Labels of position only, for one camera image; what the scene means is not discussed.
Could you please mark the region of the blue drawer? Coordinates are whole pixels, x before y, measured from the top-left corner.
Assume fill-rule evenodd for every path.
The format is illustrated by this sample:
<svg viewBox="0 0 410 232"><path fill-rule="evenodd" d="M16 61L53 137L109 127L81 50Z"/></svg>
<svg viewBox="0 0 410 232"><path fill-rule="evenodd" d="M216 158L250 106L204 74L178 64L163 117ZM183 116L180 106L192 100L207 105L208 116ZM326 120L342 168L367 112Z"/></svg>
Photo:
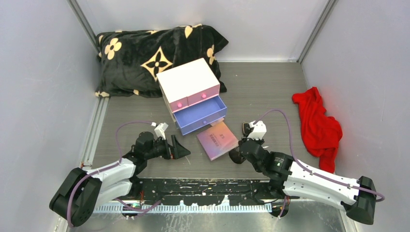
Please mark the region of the blue drawer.
<svg viewBox="0 0 410 232"><path fill-rule="evenodd" d="M176 119L177 127L180 129L182 135L186 135L224 118L226 114L227 106L220 96L215 96L175 112L174 117Z"/></svg>

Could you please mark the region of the holographic eyeshadow palette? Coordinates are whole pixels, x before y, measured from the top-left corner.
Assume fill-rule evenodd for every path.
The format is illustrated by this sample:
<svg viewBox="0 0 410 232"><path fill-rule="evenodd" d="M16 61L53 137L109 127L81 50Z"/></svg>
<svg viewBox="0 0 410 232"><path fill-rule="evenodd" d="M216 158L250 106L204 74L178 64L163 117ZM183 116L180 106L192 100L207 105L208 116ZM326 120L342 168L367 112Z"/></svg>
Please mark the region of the holographic eyeshadow palette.
<svg viewBox="0 0 410 232"><path fill-rule="evenodd" d="M239 141L223 121L197 134L197 139L211 161L236 148Z"/></svg>

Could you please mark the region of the white pink drawer organizer box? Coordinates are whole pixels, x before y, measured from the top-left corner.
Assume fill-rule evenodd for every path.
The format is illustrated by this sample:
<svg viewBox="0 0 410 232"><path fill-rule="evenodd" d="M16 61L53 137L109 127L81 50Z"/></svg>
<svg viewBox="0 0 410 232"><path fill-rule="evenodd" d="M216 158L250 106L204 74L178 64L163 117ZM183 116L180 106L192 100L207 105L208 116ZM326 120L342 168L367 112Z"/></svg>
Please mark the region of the white pink drawer organizer box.
<svg viewBox="0 0 410 232"><path fill-rule="evenodd" d="M221 84L204 58L163 71L157 79L176 127L175 112L220 95Z"/></svg>

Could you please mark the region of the black square compact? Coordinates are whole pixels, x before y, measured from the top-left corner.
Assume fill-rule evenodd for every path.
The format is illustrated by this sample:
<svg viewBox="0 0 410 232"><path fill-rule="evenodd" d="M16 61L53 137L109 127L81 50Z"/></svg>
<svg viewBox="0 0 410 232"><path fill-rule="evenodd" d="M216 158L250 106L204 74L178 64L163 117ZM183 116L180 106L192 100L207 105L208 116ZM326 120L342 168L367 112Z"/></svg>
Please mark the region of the black square compact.
<svg viewBox="0 0 410 232"><path fill-rule="evenodd" d="M252 128L250 127L249 123L244 122L242 124L242 134L244 137L248 137L248 135L252 132Z"/></svg>

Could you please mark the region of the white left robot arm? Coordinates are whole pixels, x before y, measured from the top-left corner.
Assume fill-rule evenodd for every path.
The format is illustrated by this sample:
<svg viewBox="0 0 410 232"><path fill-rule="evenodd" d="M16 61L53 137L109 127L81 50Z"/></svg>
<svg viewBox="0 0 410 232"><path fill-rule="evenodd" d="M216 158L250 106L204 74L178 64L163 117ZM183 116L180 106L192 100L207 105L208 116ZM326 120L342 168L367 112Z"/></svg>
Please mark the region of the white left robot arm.
<svg viewBox="0 0 410 232"><path fill-rule="evenodd" d="M142 193L138 174L147 167L148 160L158 157L177 160L190 154L175 135L168 143L151 132L142 132L120 161L89 171L72 169L52 197L49 209L69 225L79 227L96 208L111 200L125 196L130 200L138 198Z"/></svg>

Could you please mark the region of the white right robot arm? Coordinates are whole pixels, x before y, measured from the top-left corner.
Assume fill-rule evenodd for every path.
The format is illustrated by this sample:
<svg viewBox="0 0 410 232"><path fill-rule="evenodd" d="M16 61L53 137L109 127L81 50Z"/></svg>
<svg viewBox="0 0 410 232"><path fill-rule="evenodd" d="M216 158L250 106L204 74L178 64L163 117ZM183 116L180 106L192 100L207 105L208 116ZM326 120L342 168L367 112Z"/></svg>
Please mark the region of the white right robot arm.
<svg viewBox="0 0 410 232"><path fill-rule="evenodd" d="M239 143L238 155L269 178L267 189L273 198L307 198L340 209L356 222L374 223L377 196L371 178L331 174L285 153L269 152L252 139Z"/></svg>

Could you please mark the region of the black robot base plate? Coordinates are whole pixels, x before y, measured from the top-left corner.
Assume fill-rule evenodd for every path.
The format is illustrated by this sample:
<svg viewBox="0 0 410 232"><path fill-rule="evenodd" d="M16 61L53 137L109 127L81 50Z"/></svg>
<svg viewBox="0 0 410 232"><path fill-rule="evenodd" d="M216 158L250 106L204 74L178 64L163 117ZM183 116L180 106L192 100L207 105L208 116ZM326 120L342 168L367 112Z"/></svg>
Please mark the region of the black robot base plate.
<svg viewBox="0 0 410 232"><path fill-rule="evenodd" d="M273 191L268 180L260 179L159 179L144 178L134 181L130 193L121 196L123 201L136 200L163 205L198 206L221 205L224 199L230 206L262 205L280 202L283 195Z"/></svg>

